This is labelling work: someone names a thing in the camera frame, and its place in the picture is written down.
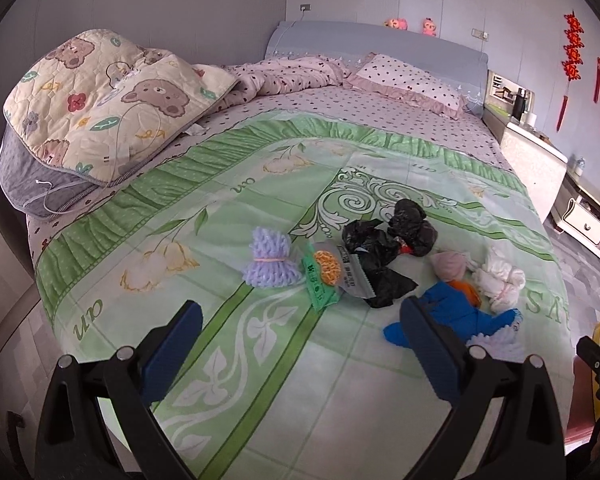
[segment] gray wall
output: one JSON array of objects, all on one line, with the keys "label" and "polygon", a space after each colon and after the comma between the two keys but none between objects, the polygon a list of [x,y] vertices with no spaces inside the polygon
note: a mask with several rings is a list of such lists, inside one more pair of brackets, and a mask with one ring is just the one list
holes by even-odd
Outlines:
[{"label": "gray wall", "polygon": [[262,59],[286,0],[17,0],[0,23],[2,104],[30,65],[89,28],[110,28],[143,46],[190,62],[237,64]]},{"label": "gray wall", "polygon": [[[490,68],[536,92],[537,127],[567,156],[584,156],[586,175],[600,187],[600,102],[593,103],[596,62],[600,57],[600,22],[584,0],[286,0],[286,18],[298,20],[300,4],[311,4],[305,20],[341,20],[381,24],[406,18],[409,29],[422,20],[438,24],[439,37],[489,54]],[[560,132],[555,132],[567,79],[564,14],[575,10],[582,22],[585,48],[580,53],[580,81],[571,83],[570,101]],[[472,28],[489,41],[471,36]]]}]

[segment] gray floor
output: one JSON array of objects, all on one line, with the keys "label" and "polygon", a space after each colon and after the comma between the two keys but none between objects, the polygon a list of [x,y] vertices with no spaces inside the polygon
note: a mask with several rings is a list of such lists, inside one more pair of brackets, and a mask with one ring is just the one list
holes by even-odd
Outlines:
[{"label": "gray floor", "polygon": [[[600,260],[568,234],[556,233],[548,222],[545,229],[562,269],[569,299],[571,341],[575,348],[578,339],[591,335],[600,321]],[[18,430],[20,445],[31,472],[46,388],[60,354],[40,304],[0,353],[0,448],[10,457],[5,429],[7,410],[22,414],[26,428]],[[123,463],[126,462],[128,470],[136,470],[130,457],[130,454],[123,457]]]}]

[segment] polka dot pillow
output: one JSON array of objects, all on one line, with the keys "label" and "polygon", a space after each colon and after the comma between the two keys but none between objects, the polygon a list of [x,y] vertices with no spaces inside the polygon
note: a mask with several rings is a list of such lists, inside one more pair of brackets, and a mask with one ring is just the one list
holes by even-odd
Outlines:
[{"label": "polka dot pillow", "polygon": [[464,108],[464,98],[451,86],[424,70],[383,54],[374,55],[346,79],[344,86],[362,92],[377,92],[453,119],[458,119]]}]

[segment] purple yarn bundle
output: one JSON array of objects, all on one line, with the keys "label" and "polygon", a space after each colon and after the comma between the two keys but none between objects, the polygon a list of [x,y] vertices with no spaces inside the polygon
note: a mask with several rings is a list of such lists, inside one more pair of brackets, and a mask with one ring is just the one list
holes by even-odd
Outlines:
[{"label": "purple yarn bundle", "polygon": [[287,286],[302,278],[298,266],[288,259],[291,241],[287,235],[256,227],[253,230],[253,243],[249,247],[253,261],[244,271],[247,285],[260,288]]}]

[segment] headboard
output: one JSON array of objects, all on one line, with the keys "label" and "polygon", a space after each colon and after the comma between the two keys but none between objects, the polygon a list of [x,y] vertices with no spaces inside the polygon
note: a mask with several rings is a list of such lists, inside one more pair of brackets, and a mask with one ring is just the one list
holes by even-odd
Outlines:
[{"label": "headboard", "polygon": [[426,70],[467,95],[472,113],[482,115],[489,57],[451,41],[365,23],[280,22],[266,56],[325,54],[356,64],[370,52]]}]

